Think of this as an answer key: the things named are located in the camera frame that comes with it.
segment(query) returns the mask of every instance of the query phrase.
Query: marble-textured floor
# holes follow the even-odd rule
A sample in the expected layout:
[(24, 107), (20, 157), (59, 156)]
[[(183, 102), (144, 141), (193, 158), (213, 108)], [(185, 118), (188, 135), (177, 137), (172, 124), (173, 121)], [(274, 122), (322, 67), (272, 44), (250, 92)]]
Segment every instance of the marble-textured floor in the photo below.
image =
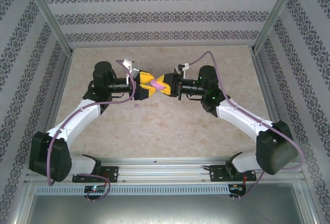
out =
[[(111, 62), (117, 76), (124, 77), (114, 61), (126, 58), (157, 78), (207, 50), (217, 60), (228, 95), (253, 113), (269, 118), (247, 46), (119, 47), (75, 50), (56, 123), (79, 104), (99, 61)], [(212, 65), (209, 56), (192, 66), (187, 78), (196, 79), (205, 64)], [(247, 135), (206, 113), (199, 101), (185, 97), (179, 101), (158, 91), (144, 101), (109, 106), (78, 136), (71, 150), (98, 158), (163, 158), (229, 157), (252, 148), (254, 142)]]

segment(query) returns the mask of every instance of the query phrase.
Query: black mounting bracket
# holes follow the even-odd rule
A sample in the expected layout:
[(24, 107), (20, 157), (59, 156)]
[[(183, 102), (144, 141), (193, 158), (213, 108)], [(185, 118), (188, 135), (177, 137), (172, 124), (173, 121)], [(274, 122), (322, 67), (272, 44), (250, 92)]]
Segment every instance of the black mounting bracket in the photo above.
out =
[(209, 171), (211, 182), (234, 182), (244, 180), (246, 176), (246, 181), (256, 181), (257, 177), (255, 171), (246, 171), (244, 173), (238, 173), (233, 177), (226, 171), (225, 165), (211, 165), (204, 166), (204, 169)]
[[(52, 137), (48, 133), (37, 132), (32, 137), (29, 168), (36, 173), (47, 176), (47, 152)], [(72, 167), (67, 143), (63, 138), (55, 139), (51, 157), (51, 179), (61, 182)]]
[[(118, 171), (119, 168), (117, 166), (102, 166), (101, 172), (98, 175), (108, 178), (110, 183), (117, 183)], [(73, 183), (105, 183), (103, 179), (95, 178), (93, 176), (84, 177), (78, 175), (72, 176), (72, 182)]]

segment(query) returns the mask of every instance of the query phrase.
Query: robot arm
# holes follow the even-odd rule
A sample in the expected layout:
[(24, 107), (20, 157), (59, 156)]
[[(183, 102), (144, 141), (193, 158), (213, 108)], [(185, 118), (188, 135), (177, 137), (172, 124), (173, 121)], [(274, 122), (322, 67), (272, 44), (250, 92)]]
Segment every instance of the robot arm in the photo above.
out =
[(219, 89), (218, 78), (213, 66), (202, 66), (196, 80), (185, 79), (185, 69), (187, 69), (186, 65), (179, 65), (175, 68), (174, 73), (159, 77), (157, 83), (164, 86), (161, 91), (170, 97), (178, 97), (179, 100), (181, 100), (182, 94), (186, 94), (188, 98), (192, 95), (201, 96), (199, 101), (206, 112), (235, 125), (256, 143), (254, 151), (238, 153), (226, 162), (226, 171), (232, 177), (248, 170), (258, 169), (274, 175), (298, 156), (296, 148), (261, 123), (292, 139), (287, 124), (282, 121), (273, 123), (265, 120), (240, 107), (230, 96), (226, 98)]
[[(52, 138), (60, 130), (52, 147), (51, 179), (60, 182), (67, 176), (77, 174), (101, 174), (101, 161), (97, 158), (87, 155), (70, 155), (70, 147), (77, 136), (109, 106), (109, 104), (93, 104), (112, 101), (113, 98), (116, 98), (112, 96), (113, 93), (129, 93), (131, 95), (133, 91), (132, 84), (135, 83), (135, 100), (149, 98), (156, 91), (155, 88), (144, 85), (154, 79), (151, 74), (136, 69), (135, 63), (128, 60), (125, 60), (123, 65), (133, 76), (134, 83), (130, 82), (127, 77), (117, 78), (109, 62), (97, 63), (93, 72), (93, 81), (89, 83), (88, 90), (78, 107), (53, 129), (46, 133), (37, 132), (33, 136), (29, 161), (29, 168), (32, 171), (46, 176), (48, 147)], [(78, 110), (81, 111), (69, 119)]]

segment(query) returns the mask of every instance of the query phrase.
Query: patterned wallpaper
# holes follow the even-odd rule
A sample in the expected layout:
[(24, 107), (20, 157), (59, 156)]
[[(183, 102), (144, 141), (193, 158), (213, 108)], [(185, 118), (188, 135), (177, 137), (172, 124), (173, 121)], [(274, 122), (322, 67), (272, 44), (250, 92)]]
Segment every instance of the patterned wallpaper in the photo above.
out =
[(288, 0), (259, 52), (279, 116), (307, 159), (321, 223), (330, 223), (329, 0)]
[(67, 59), (34, 0), (0, 1), (0, 223), (9, 220)]
[(276, 0), (47, 0), (70, 45), (253, 45)]

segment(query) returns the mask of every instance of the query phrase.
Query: purple cable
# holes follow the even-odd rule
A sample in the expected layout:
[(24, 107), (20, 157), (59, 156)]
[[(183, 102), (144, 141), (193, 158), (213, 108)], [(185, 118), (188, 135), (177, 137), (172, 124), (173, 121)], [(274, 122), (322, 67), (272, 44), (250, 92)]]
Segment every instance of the purple cable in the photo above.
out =
[[(106, 182), (108, 182), (108, 184), (109, 184), (108, 190), (102, 196), (100, 196), (99, 198), (94, 199), (93, 202), (97, 202), (97, 201), (102, 200), (110, 192), (110, 180), (109, 179), (107, 179), (105, 177), (102, 177), (102, 176), (99, 176), (99, 175), (93, 175), (93, 174), (78, 174), (78, 175), (83, 176), (83, 177), (94, 177), (94, 178), (104, 179)], [(90, 193), (91, 192), (87, 192), (87, 196), (86, 196), (88, 202), (91, 200), (91, 199), (88, 198)]]
[(251, 191), (257, 186), (257, 184), (259, 183), (259, 181), (261, 180), (261, 178), (263, 177), (264, 174), (265, 174), (265, 171), (262, 171), (262, 173), (260, 174), (260, 176), (257, 179), (257, 181), (252, 185), (252, 187), (248, 190), (248, 192), (244, 194), (243, 197), (246, 197), (248, 194), (251, 193)]
[(86, 109), (86, 108), (89, 108), (91, 106), (95, 106), (95, 105), (105, 105), (105, 104), (122, 104), (122, 103), (126, 103), (128, 101), (130, 101), (134, 95), (135, 95), (135, 82), (134, 82), (134, 78), (133, 76), (131, 75), (131, 73), (129, 72), (129, 70), (123, 65), (123, 61), (122, 60), (116, 60), (116, 63), (120, 64), (121, 67), (124, 68), (124, 70), (126, 71), (126, 73), (128, 74), (131, 82), (132, 82), (132, 94), (125, 100), (121, 100), (121, 101), (104, 101), (104, 102), (96, 102), (96, 103), (92, 103), (92, 104), (89, 104), (89, 105), (86, 105), (78, 110), (76, 110), (74, 113), (72, 113), (68, 118), (67, 120), (65, 120), (63, 122), (63, 124), (60, 126), (60, 128), (56, 131), (54, 137), (52, 138), (51, 140), (51, 143), (48, 147), (48, 153), (47, 153), (47, 165), (46, 165), (46, 173), (47, 173), (47, 182), (48, 182), (48, 185), (49, 186), (53, 186), (54, 185), (54, 182), (55, 180), (52, 181), (51, 179), (51, 155), (52, 155), (52, 150), (53, 150), (53, 144), (55, 142), (55, 139), (56, 137), (58, 136), (59, 133), (61, 133), (61, 129), (63, 129), (67, 123), (75, 116), (77, 115), (79, 112), (81, 112), (82, 110)]

